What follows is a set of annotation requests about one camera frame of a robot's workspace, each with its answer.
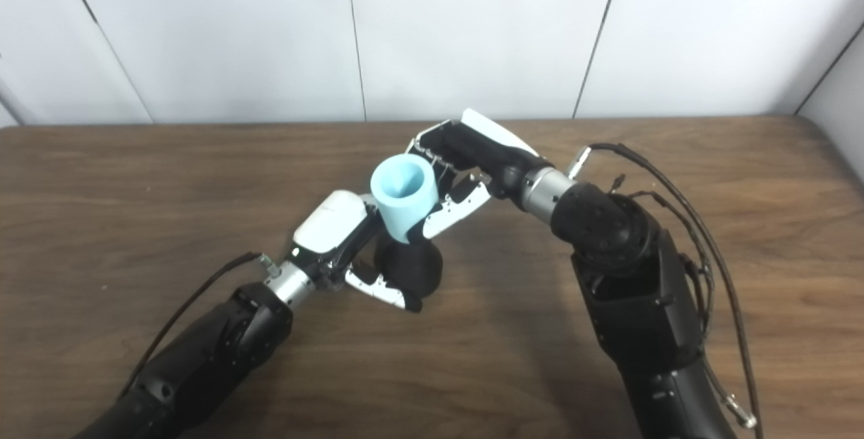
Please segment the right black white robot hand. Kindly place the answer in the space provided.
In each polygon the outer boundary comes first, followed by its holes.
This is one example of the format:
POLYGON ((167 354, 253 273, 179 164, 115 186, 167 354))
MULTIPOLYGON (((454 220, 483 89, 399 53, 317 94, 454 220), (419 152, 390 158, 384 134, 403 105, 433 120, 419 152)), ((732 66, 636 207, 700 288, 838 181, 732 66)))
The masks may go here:
POLYGON ((408 143, 433 168, 438 200, 407 233, 408 243, 430 241, 490 199, 510 199, 522 210, 522 190, 550 162, 513 132, 472 109, 419 132, 408 143))

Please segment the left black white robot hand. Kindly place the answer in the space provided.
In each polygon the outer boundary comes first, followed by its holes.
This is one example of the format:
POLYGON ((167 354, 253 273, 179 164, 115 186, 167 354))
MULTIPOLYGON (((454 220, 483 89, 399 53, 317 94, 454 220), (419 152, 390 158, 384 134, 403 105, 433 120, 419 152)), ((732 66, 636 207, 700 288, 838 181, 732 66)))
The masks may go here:
POLYGON ((317 289, 349 285, 367 296, 409 313, 422 301, 389 281, 382 270, 358 260, 385 224, 371 196, 335 190, 294 231, 285 269, 304 273, 317 289))

